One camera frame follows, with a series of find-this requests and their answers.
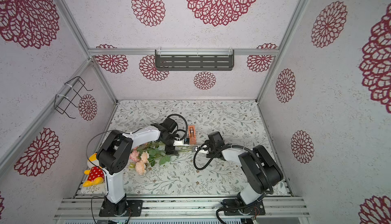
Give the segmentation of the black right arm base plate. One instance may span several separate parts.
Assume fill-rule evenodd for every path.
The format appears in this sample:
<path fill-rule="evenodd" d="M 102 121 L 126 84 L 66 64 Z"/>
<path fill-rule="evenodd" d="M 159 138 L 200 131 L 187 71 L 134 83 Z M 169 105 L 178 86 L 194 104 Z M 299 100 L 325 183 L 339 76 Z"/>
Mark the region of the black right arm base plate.
<path fill-rule="evenodd" d="M 265 208 L 262 200 L 255 200 L 250 204 L 245 204 L 239 199 L 224 199 L 221 202 L 224 215 L 226 216 L 259 216 L 265 215 Z"/>

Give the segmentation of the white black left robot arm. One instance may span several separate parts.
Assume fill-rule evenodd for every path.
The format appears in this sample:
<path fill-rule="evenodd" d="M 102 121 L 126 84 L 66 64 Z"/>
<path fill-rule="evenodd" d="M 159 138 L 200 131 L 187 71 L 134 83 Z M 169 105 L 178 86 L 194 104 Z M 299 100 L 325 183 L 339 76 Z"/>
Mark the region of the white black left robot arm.
<path fill-rule="evenodd" d="M 176 153 L 174 142 L 178 135 L 178 123 L 172 119 L 174 114 L 162 123 L 154 123 L 134 133 L 112 130 L 97 152 L 97 160 L 102 168 L 107 184 L 106 198 L 111 204 L 125 199 L 122 171 L 126 167 L 131 151 L 151 141 L 160 141 L 166 148 L 166 154 Z"/>

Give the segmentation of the pink artificial rose stem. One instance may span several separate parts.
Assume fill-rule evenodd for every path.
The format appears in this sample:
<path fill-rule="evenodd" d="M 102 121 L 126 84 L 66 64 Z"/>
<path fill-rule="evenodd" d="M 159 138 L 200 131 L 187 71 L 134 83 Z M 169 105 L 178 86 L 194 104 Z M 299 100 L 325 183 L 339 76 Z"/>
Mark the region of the pink artificial rose stem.
<path fill-rule="evenodd" d="M 129 163 L 135 166 L 136 163 L 142 161 L 146 166 L 161 166 L 178 159 L 183 154 L 191 153 L 193 150 L 193 147 L 188 145 L 175 146 L 174 154 L 169 155 L 165 151 L 165 147 L 165 144 L 160 141 L 148 142 L 138 146 L 131 151 Z"/>

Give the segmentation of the cream artificial rose stem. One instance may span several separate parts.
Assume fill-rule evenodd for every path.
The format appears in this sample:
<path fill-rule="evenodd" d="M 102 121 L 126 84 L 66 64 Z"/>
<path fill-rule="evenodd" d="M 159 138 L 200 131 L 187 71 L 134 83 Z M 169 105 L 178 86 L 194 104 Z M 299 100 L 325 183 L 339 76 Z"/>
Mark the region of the cream artificial rose stem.
<path fill-rule="evenodd" d="M 159 163 L 156 163 L 154 166 L 152 166 L 148 162 L 148 158 L 149 158 L 149 154 L 144 152 L 141 155 L 141 159 L 139 159 L 138 152 L 135 152 L 135 151 L 133 151 L 131 153 L 131 156 L 129 157 L 129 159 L 132 160 L 134 163 L 134 169 L 141 176 L 144 175 L 147 171 L 150 170 L 150 168 L 152 168 L 154 166 L 162 166 L 162 164 L 159 164 Z"/>

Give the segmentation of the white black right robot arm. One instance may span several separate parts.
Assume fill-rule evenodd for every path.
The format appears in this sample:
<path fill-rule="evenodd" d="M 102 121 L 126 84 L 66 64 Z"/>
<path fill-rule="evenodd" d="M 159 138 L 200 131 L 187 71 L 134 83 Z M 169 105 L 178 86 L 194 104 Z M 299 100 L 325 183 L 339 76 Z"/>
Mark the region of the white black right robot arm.
<path fill-rule="evenodd" d="M 234 162 L 242 169 L 248 185 L 238 194 L 241 204 L 249 205 L 268 194 L 274 194 L 273 187 L 284 179 L 282 170 L 262 145 L 249 149 L 226 144 L 219 132 L 213 132 L 201 148 L 207 151 L 209 159 L 201 169 L 205 169 L 215 158 Z"/>

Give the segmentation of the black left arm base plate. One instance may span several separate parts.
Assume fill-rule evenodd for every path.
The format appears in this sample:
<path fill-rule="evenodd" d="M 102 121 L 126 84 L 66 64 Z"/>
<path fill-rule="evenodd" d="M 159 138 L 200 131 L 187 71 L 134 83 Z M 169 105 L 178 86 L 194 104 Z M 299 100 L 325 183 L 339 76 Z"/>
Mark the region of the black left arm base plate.
<path fill-rule="evenodd" d="M 142 200 L 121 200 L 113 204 L 109 200 L 104 200 L 99 217 L 139 217 L 143 208 Z"/>

